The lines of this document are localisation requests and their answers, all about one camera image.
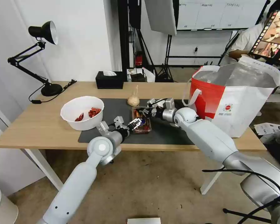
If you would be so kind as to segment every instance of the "bag handle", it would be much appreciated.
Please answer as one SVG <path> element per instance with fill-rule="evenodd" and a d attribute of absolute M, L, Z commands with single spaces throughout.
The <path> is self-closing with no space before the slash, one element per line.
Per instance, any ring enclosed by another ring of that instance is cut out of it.
<path fill-rule="evenodd" d="M 182 98 L 182 100 L 181 100 L 181 101 L 183 102 L 183 105 L 184 105 L 184 106 L 190 106 L 190 105 L 194 104 L 195 101 L 197 100 L 198 95 L 202 93 L 202 91 L 201 91 L 200 89 L 196 89 L 196 90 L 194 91 L 194 93 L 193 93 L 192 98 L 188 100 L 188 104 L 185 103 L 184 98 L 185 98 L 185 96 L 186 96 L 186 93 L 187 93 L 187 89 L 188 89 L 188 85 L 189 85 L 189 83 L 190 83 L 190 80 L 191 80 L 191 79 L 189 79 L 189 81 L 187 82 L 187 85 L 186 85 L 186 87 L 185 87 L 185 89 L 184 89 L 184 95 L 183 95 L 183 98 Z"/>

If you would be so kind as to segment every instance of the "red object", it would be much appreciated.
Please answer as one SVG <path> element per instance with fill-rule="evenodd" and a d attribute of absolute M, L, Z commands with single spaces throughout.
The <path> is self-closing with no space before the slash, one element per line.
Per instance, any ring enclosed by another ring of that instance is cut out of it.
<path fill-rule="evenodd" d="M 92 107 L 91 110 L 88 112 L 88 116 L 93 118 L 100 112 L 101 112 L 101 109 Z"/>
<path fill-rule="evenodd" d="M 82 121 L 84 118 L 84 113 L 80 114 L 78 118 L 75 119 L 75 121 Z"/>
<path fill-rule="evenodd" d="M 203 82 L 193 77 L 190 89 L 190 98 L 196 89 L 201 90 L 201 94 L 198 95 L 197 100 L 195 101 L 195 107 L 198 116 L 202 119 L 205 119 L 205 117 L 213 119 L 215 117 L 225 87 Z"/>
<path fill-rule="evenodd" d="M 135 58 L 135 65 L 136 66 L 142 66 L 142 55 L 138 55 Z"/>

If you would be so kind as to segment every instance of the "lamp base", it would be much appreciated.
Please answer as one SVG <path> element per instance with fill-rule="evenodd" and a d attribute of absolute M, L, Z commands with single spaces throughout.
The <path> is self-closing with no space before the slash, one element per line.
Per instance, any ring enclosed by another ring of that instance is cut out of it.
<path fill-rule="evenodd" d="M 41 89 L 43 96 L 55 96 L 62 92 L 63 88 L 59 84 L 46 84 L 44 88 Z"/>

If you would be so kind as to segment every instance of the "dried red pepper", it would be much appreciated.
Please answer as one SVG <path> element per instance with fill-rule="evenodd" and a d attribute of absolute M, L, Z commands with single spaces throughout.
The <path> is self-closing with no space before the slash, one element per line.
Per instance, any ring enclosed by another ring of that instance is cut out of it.
<path fill-rule="evenodd" d="M 84 118 L 84 113 L 80 114 L 80 116 L 77 117 L 77 118 L 75 119 L 75 121 L 82 121 L 83 118 Z"/>
<path fill-rule="evenodd" d="M 101 112 L 101 109 L 92 107 L 91 110 L 88 112 L 88 116 L 93 118 L 100 112 Z"/>

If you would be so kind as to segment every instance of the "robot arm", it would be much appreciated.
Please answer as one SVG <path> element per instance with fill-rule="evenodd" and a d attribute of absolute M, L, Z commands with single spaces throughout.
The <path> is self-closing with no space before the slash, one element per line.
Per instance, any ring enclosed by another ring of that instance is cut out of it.
<path fill-rule="evenodd" d="M 259 173 L 280 186 L 280 170 L 277 167 L 263 158 L 240 153 L 231 137 L 210 121 L 200 119 L 193 109 L 188 107 L 175 109 L 172 98 L 165 101 L 166 107 L 169 106 L 169 108 L 154 106 L 154 102 L 154 99 L 147 102 L 148 106 L 143 110 L 146 117 L 158 117 L 180 127 L 206 156 L 218 161 L 226 168 Z M 280 190 L 276 185 L 254 174 L 250 174 L 240 185 L 247 197 L 260 207 L 280 196 Z M 270 206 L 268 210 L 272 215 L 272 223 L 280 224 L 280 204 Z"/>
<path fill-rule="evenodd" d="M 94 182 L 98 164 L 112 162 L 121 152 L 120 144 L 124 138 L 140 124 L 141 120 L 135 119 L 125 126 L 122 117 L 118 116 L 113 124 L 116 129 L 111 132 L 106 122 L 101 122 L 97 128 L 102 136 L 88 144 L 88 159 L 76 166 L 37 224 L 67 224 Z"/>
<path fill-rule="evenodd" d="M 269 177 L 280 186 L 280 170 L 259 157 L 246 156 L 238 152 L 233 140 L 208 120 L 200 119 L 190 108 L 177 110 L 172 98 L 165 101 L 166 107 L 159 107 L 158 101 L 149 100 L 143 108 L 146 117 L 157 117 L 167 120 L 172 126 L 182 128 L 189 139 L 209 158 L 222 163 L 226 168 L 254 171 Z M 96 178 L 96 167 L 99 163 L 106 165 L 117 156 L 120 144 L 130 131 L 141 124 L 135 119 L 127 126 L 122 117 L 114 119 L 114 131 L 109 131 L 106 122 L 97 127 L 102 137 L 90 141 L 87 147 L 89 158 L 79 164 L 71 173 L 62 189 L 58 192 L 43 218 L 38 224 L 66 224 L 78 209 L 87 191 Z M 262 206 L 280 196 L 278 188 L 265 178 L 249 175 L 241 183 L 244 193 L 258 206 Z M 280 224 L 280 203 L 268 208 L 272 223 Z"/>

